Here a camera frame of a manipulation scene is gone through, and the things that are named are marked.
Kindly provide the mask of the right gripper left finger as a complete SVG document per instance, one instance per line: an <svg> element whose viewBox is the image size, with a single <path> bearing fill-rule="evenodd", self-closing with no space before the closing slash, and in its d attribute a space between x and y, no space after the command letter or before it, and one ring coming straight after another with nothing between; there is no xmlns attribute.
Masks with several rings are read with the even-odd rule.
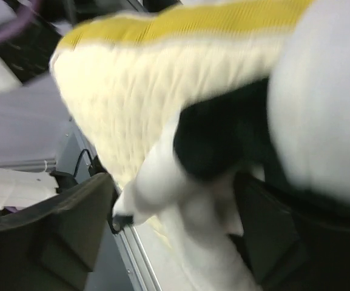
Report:
<svg viewBox="0 0 350 291"><path fill-rule="evenodd" d="M107 173L0 217L0 290L84 290L115 192Z"/></svg>

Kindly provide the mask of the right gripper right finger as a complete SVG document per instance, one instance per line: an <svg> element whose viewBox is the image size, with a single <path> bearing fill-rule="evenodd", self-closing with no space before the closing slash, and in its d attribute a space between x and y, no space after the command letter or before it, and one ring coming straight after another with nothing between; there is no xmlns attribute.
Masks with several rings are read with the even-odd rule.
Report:
<svg viewBox="0 0 350 291"><path fill-rule="evenodd" d="M264 290L350 290L350 213L244 173L234 178L234 194L244 230L235 245Z"/></svg>

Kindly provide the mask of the black white checkered pillowcase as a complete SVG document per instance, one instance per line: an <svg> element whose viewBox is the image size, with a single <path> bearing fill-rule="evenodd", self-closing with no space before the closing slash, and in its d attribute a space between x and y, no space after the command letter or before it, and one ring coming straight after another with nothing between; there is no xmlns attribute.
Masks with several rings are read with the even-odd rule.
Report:
<svg viewBox="0 0 350 291"><path fill-rule="evenodd" d="M311 1L267 77L182 109L113 208L128 226L241 166L272 188L350 213L350 1Z"/></svg>

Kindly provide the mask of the white pillow yellow edge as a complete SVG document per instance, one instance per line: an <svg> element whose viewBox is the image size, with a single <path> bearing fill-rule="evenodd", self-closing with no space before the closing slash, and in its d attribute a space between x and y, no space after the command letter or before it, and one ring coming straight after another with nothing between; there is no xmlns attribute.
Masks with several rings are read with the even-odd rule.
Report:
<svg viewBox="0 0 350 291"><path fill-rule="evenodd" d="M68 111L119 186L181 107L270 74L309 1L175 5L82 22L49 64Z"/></svg>

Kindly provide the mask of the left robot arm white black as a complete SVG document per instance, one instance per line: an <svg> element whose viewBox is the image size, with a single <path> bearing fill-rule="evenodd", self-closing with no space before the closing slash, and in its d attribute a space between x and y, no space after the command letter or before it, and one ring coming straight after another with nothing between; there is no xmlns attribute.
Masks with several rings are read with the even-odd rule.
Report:
<svg viewBox="0 0 350 291"><path fill-rule="evenodd" d="M6 1L15 18L0 23L0 93L23 86L49 70L61 38L54 22L67 19L63 1Z"/></svg>

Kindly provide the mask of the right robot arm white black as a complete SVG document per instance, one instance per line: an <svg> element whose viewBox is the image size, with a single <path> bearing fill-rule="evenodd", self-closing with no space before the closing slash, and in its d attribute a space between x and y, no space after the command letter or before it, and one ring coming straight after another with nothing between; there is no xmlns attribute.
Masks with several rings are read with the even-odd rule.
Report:
<svg viewBox="0 0 350 291"><path fill-rule="evenodd" d="M241 195L244 250L213 246L221 228L205 220L197 248L203 290L350 290L350 221L251 181ZM48 173L0 169L0 290L83 290L116 200L99 173L68 189Z"/></svg>

